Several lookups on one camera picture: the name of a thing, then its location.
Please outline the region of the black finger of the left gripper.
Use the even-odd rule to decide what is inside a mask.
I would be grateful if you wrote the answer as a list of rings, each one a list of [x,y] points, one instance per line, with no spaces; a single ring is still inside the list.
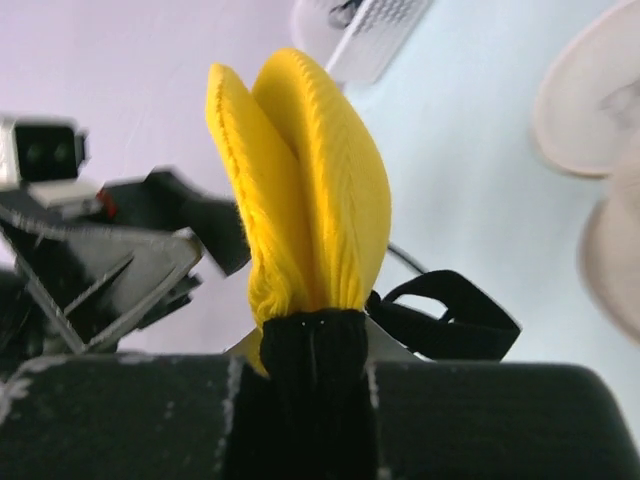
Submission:
[[[166,232],[190,229],[227,276],[250,259],[236,203],[195,190],[170,169],[107,184],[99,201],[102,217],[111,224]]]
[[[200,261],[191,238],[128,228],[75,228],[69,245],[100,283],[99,350],[117,342]]]

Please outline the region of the white plastic perforated basket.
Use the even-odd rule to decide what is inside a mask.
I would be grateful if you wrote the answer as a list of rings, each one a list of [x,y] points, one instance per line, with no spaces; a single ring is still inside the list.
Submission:
[[[375,83],[433,5],[430,0],[298,0],[294,46],[339,83]]]

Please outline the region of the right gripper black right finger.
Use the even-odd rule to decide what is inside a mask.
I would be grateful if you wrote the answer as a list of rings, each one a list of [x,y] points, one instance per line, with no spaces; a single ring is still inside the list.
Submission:
[[[368,369],[386,479],[636,479],[612,393],[569,364],[401,363]]]

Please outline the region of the beige mesh laundry bag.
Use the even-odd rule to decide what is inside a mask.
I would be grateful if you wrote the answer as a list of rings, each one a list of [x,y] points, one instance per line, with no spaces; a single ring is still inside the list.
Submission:
[[[564,173],[605,178],[578,263],[591,297],[639,338],[639,4],[621,1],[550,65],[534,102],[533,137]]]

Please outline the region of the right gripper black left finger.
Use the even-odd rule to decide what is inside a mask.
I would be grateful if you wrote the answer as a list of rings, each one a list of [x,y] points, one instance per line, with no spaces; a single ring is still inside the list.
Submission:
[[[40,357],[1,386],[4,479],[258,479],[241,361]]]

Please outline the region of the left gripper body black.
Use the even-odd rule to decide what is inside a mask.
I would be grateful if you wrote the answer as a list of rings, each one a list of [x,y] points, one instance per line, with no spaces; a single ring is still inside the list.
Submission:
[[[42,201],[24,190],[1,193],[1,236],[16,255],[1,271],[1,356],[95,352],[100,332],[98,278],[68,243],[75,228],[93,227],[100,202]]]

